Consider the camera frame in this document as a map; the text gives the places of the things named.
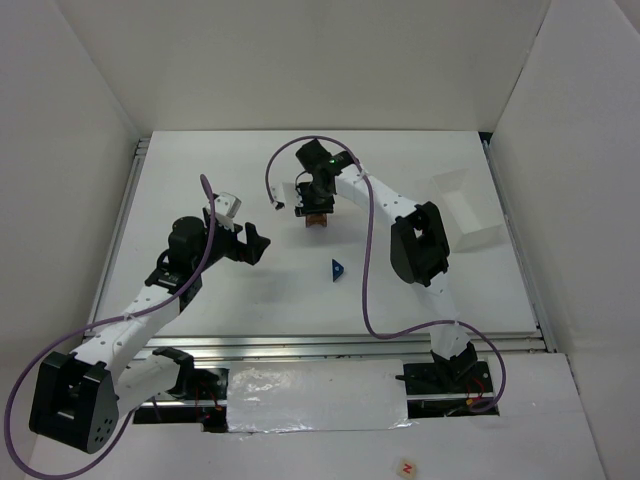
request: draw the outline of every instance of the wire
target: wire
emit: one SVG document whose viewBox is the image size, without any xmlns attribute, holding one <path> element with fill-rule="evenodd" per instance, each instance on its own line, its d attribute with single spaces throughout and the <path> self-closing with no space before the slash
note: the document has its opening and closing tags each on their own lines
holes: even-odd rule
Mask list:
<svg viewBox="0 0 640 480">
<path fill-rule="evenodd" d="M 207 259 L 209 258 L 209 254 L 211 253 L 211 246 L 213 245 L 213 236 L 215 234 L 215 224 L 216 224 L 215 200 L 213 197 L 213 191 L 211 190 L 211 185 L 209 184 L 209 180 L 207 180 L 207 177 L 204 175 L 200 175 L 200 183 L 202 184 L 202 188 L 204 189 L 207 195 L 207 198 L 209 199 L 209 204 L 211 206 L 212 221 L 210 222 L 209 234 L 207 236 L 207 245 L 205 247 L 204 254 L 202 255 L 202 259 L 200 259 L 200 263 L 198 264 L 195 271 L 193 272 L 193 275 L 191 275 L 191 278 L 187 280 L 187 283 L 185 283 L 171 297 L 158 303 L 157 305 L 153 305 L 149 308 L 145 308 L 144 310 L 140 310 L 138 312 L 129 314 L 127 315 L 126 318 L 123 315 L 118 315 L 116 317 L 100 320 L 98 322 L 94 322 L 90 325 L 85 325 L 84 327 L 78 328 L 77 330 L 74 330 L 70 333 L 67 333 L 66 335 L 61 336 L 57 340 L 53 341 L 51 344 L 44 347 L 35 357 L 33 357 L 33 359 L 27 364 L 27 366 L 22 371 L 22 373 L 18 376 L 16 383 L 13 385 L 13 388 L 9 393 L 9 397 L 7 398 L 7 404 L 4 410 L 4 441 L 7 446 L 7 451 L 9 452 L 9 456 L 11 457 L 11 460 L 13 460 L 13 463 L 15 463 L 16 466 L 27 475 L 30 475 L 34 478 L 39 478 L 41 480 L 66 480 L 68 478 L 77 477 L 78 475 L 82 475 L 83 473 L 88 472 L 89 470 L 94 468 L 96 465 L 98 465 L 102 460 L 104 460 L 105 457 L 111 452 L 111 450 L 113 450 L 113 448 L 116 446 L 116 444 L 122 437 L 122 434 L 124 433 L 124 430 L 127 424 L 129 423 L 129 419 L 133 415 L 133 411 L 129 412 L 129 414 L 127 415 L 126 421 L 124 422 L 122 428 L 120 428 L 120 430 L 118 431 L 118 434 L 114 438 L 113 442 L 111 442 L 111 444 L 107 447 L 107 449 L 98 458 L 96 458 L 94 461 L 89 463 L 87 466 L 81 468 L 80 470 L 76 470 L 75 472 L 63 473 L 60 475 L 50 475 L 50 474 L 42 473 L 29 467 L 29 465 L 27 465 L 18 456 L 18 452 L 16 452 L 15 445 L 13 444 L 13 439 L 11 438 L 11 412 L 13 409 L 13 404 L 16 400 L 16 395 L 18 394 L 18 390 L 22 385 L 22 383 L 24 382 L 27 375 L 29 374 L 29 372 L 33 369 L 33 367 L 35 367 L 38 364 L 40 360 L 42 360 L 45 357 L 45 355 L 47 355 L 51 350 L 53 350 L 55 347 L 57 347 L 61 343 L 66 342 L 67 340 L 70 340 L 75 336 L 86 332 L 87 330 L 92 330 L 96 327 L 102 327 L 104 325 L 110 325 L 112 323 L 123 322 L 129 318 L 143 317 L 145 315 L 148 315 L 149 313 L 153 313 L 157 310 L 160 310 L 162 307 L 168 305 L 169 303 L 173 302 L 175 299 L 179 298 L 180 295 L 182 295 L 184 292 L 186 292 L 189 289 L 189 287 L 191 287 L 193 282 L 196 281 L 196 279 L 200 276 L 200 274 L 204 270 L 204 267 L 207 263 Z"/>
<path fill-rule="evenodd" d="M 282 145 L 280 148 L 278 148 L 274 152 L 274 154 L 269 159 L 269 162 L 267 163 L 265 175 L 264 175 L 265 186 L 267 188 L 267 195 L 269 196 L 269 201 L 271 202 L 271 204 L 277 205 L 277 202 L 273 197 L 273 194 L 271 193 L 271 185 L 269 184 L 269 172 L 271 171 L 271 165 L 273 164 L 275 159 L 278 157 L 278 155 L 282 153 L 283 150 L 285 150 L 286 148 L 290 147 L 295 143 L 304 142 L 307 140 L 324 140 L 326 142 L 333 143 L 334 145 L 337 145 L 340 148 L 344 149 L 349 155 L 351 155 L 351 158 L 353 158 L 353 163 L 356 165 L 356 168 L 362 175 L 362 179 L 364 180 L 367 186 L 367 190 L 369 192 L 369 222 L 367 225 L 367 243 L 364 251 L 364 268 L 362 271 L 362 316 L 364 318 L 364 325 L 367 331 L 369 332 L 369 334 L 372 337 L 377 338 L 379 340 L 391 340 L 394 338 L 401 337 L 403 335 L 407 335 L 408 333 L 412 333 L 417 330 L 421 330 L 423 328 L 434 327 L 436 325 L 462 325 L 466 329 L 471 330 L 473 333 L 478 335 L 487 345 L 489 345 L 489 348 L 491 348 L 493 353 L 495 353 L 498 359 L 498 362 L 500 363 L 500 371 L 502 374 L 502 379 L 500 383 L 500 389 L 498 390 L 498 393 L 495 397 L 493 397 L 492 399 L 487 398 L 487 399 L 478 400 L 477 402 L 474 403 L 473 408 L 469 408 L 469 410 L 471 410 L 474 413 L 482 413 L 482 412 L 491 410 L 494 406 L 497 405 L 500 398 L 502 398 L 504 389 L 507 386 L 507 368 L 504 364 L 504 359 L 502 358 L 502 355 L 500 354 L 496 346 L 493 344 L 493 342 L 484 333 L 479 331 L 473 325 L 469 325 L 468 323 L 461 322 L 458 320 L 434 320 L 432 322 L 425 322 L 425 323 L 421 323 L 420 325 L 415 325 L 405 330 L 401 330 L 400 332 L 388 333 L 388 334 L 377 333 L 371 326 L 371 322 L 369 320 L 368 290 L 369 290 L 369 266 L 371 264 L 371 246 L 373 245 L 373 222 L 374 222 L 373 187 L 371 186 L 371 181 L 369 180 L 369 177 L 365 174 L 362 168 L 360 160 L 358 159 L 358 157 L 355 156 L 355 154 L 351 151 L 349 147 L 347 147 L 344 143 L 334 138 L 326 137 L 323 135 L 304 135 L 302 137 L 294 138 L 293 140 L 290 140 L 284 145 Z M 484 407 L 480 407 L 480 408 L 476 407 L 476 405 L 478 404 L 485 404 L 485 403 L 487 405 L 485 405 Z"/>
<path fill-rule="evenodd" d="M 196 387 L 196 400 L 193 404 L 195 410 L 196 410 L 196 422 L 198 421 L 198 397 L 199 397 L 199 392 L 198 392 L 198 387 Z"/>
<path fill-rule="evenodd" d="M 474 382 L 476 382 L 478 385 L 480 385 L 481 388 L 481 392 L 480 395 L 478 395 L 478 398 L 482 398 L 482 396 L 484 395 L 484 383 L 482 383 L 480 380 L 478 380 L 477 378 L 473 377 L 471 380 L 473 380 Z"/>
<path fill-rule="evenodd" d="M 158 408 L 156 397 L 151 397 L 151 403 L 153 404 L 153 411 L 156 414 L 156 420 L 158 420 L 158 423 L 162 423 L 162 417 L 160 416 L 160 409 Z"/>
<path fill-rule="evenodd" d="M 219 412 L 222 411 L 222 407 L 220 405 L 218 405 L 218 399 L 216 398 L 216 395 L 213 393 L 213 390 L 210 389 L 206 383 L 204 382 L 200 382 L 200 385 L 202 385 L 208 392 L 209 395 L 211 396 L 211 399 L 213 400 L 213 404 L 215 405 L 215 409 L 218 410 Z"/>
<path fill-rule="evenodd" d="M 298 180 L 300 180 L 300 177 L 301 177 L 302 175 L 304 175 L 305 173 L 307 173 L 307 172 L 306 172 L 305 170 L 303 170 L 302 172 L 300 172 L 300 173 L 298 174 L 298 176 L 296 177 L 296 179 L 293 181 L 293 184 L 294 184 L 294 186 L 295 186 L 296 190 L 298 190 Z"/>
</svg>

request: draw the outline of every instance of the wooden block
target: wooden block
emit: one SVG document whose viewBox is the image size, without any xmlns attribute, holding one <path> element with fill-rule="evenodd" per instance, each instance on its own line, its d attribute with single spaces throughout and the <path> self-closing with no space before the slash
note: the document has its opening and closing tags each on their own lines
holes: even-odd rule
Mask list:
<svg viewBox="0 0 640 480">
<path fill-rule="evenodd" d="M 408 480 L 413 480 L 416 478 L 416 472 L 418 471 L 418 467 L 413 462 L 410 462 L 406 458 L 400 459 L 400 463 L 398 463 L 398 470 L 396 473 L 399 477 L 407 478 Z"/>
</svg>

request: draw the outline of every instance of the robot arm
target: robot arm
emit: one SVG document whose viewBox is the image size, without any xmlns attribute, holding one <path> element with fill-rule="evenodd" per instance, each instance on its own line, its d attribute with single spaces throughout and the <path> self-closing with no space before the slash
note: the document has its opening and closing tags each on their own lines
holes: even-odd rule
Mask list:
<svg viewBox="0 0 640 480">
<path fill-rule="evenodd" d="M 245 224 L 246 243 L 238 240 L 242 227 L 233 223 L 240 201 L 216 196 L 216 216 L 207 208 L 204 221 L 183 217 L 173 224 L 169 248 L 133 302 L 125 321 L 110 324 L 69 354 L 53 352 L 38 371 L 29 428 L 87 453 L 102 448 L 119 417 L 159 392 L 180 397 L 193 373 L 193 357 L 173 348 L 159 348 L 145 361 L 128 364 L 165 325 L 176 319 L 202 287 L 197 278 L 179 300 L 146 315 L 135 316 L 169 300 L 192 277 L 205 252 L 211 221 L 216 222 L 205 269 L 226 257 L 255 265 L 271 241 Z"/>
<path fill-rule="evenodd" d="M 349 153 L 331 155 L 318 140 L 312 140 L 296 152 L 296 157 L 312 180 L 296 186 L 295 196 L 284 189 L 278 196 L 283 200 L 295 198 L 296 216 L 306 217 L 307 225 L 326 226 L 326 215 L 333 213 L 334 195 L 369 211 L 369 190 Z M 441 319 L 457 320 L 459 313 L 447 283 L 450 250 L 437 206 L 431 202 L 421 205 L 377 178 L 368 174 L 367 178 L 373 188 L 375 220 L 390 228 L 389 258 L 394 271 L 404 282 L 416 284 L 426 308 Z M 462 378 L 477 361 L 465 330 L 458 325 L 438 325 L 429 333 L 433 357 L 442 365 L 448 381 Z"/>
</svg>

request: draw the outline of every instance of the white plastic sheet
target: white plastic sheet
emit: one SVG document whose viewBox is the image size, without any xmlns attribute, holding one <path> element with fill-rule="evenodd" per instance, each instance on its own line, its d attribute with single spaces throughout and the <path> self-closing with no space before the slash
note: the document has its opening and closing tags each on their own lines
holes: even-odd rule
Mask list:
<svg viewBox="0 0 640 480">
<path fill-rule="evenodd" d="M 410 425 L 400 360 L 237 363 L 231 432 L 386 430 Z"/>
</svg>

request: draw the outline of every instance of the small blue object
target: small blue object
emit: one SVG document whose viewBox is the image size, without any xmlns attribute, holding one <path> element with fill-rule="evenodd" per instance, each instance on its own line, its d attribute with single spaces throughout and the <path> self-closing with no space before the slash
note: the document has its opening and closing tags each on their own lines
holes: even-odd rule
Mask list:
<svg viewBox="0 0 640 480">
<path fill-rule="evenodd" d="M 344 267 L 336 262 L 335 259 L 331 260 L 331 271 L 333 272 L 333 281 L 335 282 L 344 273 Z"/>
</svg>

